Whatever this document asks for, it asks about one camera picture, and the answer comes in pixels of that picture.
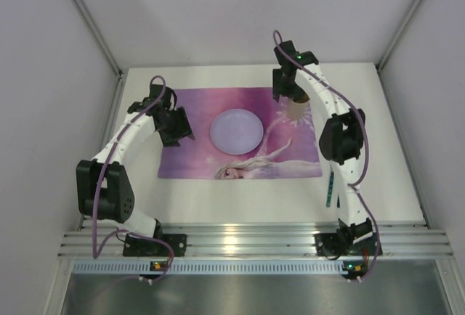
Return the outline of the lilac plastic plate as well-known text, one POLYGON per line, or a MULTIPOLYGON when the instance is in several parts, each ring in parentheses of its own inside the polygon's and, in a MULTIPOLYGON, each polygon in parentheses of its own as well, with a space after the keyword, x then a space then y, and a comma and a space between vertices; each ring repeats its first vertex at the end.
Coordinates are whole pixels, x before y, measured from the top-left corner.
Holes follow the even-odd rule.
POLYGON ((210 127, 213 145, 228 155, 244 155, 255 150, 264 136, 264 127, 254 113, 230 109, 220 113, 210 127))

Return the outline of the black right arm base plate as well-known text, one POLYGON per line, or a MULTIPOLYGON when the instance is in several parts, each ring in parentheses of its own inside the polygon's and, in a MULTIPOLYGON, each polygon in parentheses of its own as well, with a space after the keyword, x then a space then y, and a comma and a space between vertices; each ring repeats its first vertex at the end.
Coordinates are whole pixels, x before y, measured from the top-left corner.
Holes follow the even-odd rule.
POLYGON ((330 260, 336 260, 343 256, 369 256, 374 257, 379 249, 379 255, 382 254, 381 244, 374 235, 363 241, 349 245, 342 242, 336 233, 320 233, 315 235, 315 248, 317 255, 330 260))

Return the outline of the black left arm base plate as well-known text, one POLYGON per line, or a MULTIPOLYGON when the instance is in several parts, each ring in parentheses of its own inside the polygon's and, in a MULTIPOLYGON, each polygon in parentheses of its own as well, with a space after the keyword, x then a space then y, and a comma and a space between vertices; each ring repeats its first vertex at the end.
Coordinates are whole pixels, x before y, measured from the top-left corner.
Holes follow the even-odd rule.
POLYGON ((170 253, 169 249, 161 243, 127 236, 122 254, 124 257, 185 256, 187 248, 186 234, 164 234, 161 240, 171 247, 173 253, 170 253))

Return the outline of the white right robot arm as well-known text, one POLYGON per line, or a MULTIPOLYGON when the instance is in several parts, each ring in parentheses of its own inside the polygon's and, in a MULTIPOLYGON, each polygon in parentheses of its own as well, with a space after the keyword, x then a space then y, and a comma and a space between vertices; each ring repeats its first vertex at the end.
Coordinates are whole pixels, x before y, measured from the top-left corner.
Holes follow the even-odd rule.
POLYGON ((324 121, 318 148, 333 174, 339 227, 333 239, 319 242, 320 254, 343 255, 373 236, 373 220, 360 196, 369 159, 365 114, 329 85, 312 52, 298 52, 292 41, 282 41, 279 33, 273 35, 279 64, 272 74, 274 99, 309 97, 311 108, 324 121))

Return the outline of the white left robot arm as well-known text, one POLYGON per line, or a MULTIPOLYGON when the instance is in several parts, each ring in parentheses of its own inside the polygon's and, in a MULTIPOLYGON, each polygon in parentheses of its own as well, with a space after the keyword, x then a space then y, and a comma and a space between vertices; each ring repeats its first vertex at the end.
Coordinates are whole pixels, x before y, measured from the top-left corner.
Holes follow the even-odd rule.
POLYGON ((194 138, 185 109, 177 106, 176 93, 161 85, 151 87, 148 97, 128 108, 123 123, 97 155, 78 163, 78 209, 92 218, 93 235, 101 221, 144 237, 161 235, 159 222, 135 208, 126 171, 153 134, 160 136, 164 147, 179 147, 181 139, 194 138))

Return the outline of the purple pink princess placemat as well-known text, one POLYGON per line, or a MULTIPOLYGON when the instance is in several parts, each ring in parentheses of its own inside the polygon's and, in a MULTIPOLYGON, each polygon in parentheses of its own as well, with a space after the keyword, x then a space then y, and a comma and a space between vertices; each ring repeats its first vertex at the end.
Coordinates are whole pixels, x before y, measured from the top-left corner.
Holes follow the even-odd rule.
POLYGON ((322 176, 312 108, 303 118, 286 117, 288 98, 279 102, 272 90, 253 88, 178 89, 195 140, 182 139, 179 147, 164 147, 161 179, 297 179, 322 176), (226 110, 244 109, 261 120, 264 136, 259 146, 244 155, 228 155, 210 139, 214 119, 226 110))

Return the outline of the beige paper cup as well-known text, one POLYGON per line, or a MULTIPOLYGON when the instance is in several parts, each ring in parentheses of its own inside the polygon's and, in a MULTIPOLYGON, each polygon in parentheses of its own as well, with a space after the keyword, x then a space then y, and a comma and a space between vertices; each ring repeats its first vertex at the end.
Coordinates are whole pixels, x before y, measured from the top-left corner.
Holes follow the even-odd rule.
POLYGON ((299 98, 288 98, 286 107, 286 117, 289 120, 295 121, 303 118, 306 109, 310 105, 310 98, 307 94, 303 94, 299 98))

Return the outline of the silver fork blue handle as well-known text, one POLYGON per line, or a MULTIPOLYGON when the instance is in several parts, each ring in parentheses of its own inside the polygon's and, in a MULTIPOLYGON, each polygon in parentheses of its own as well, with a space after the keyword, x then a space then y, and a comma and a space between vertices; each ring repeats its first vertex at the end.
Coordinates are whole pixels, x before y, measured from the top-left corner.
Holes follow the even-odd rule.
POLYGON ((333 196, 333 181, 334 181, 334 172, 330 172, 329 180, 328 180, 328 191, 326 195, 326 202, 325 206, 327 208, 331 207, 331 201, 332 201, 332 196, 333 196))

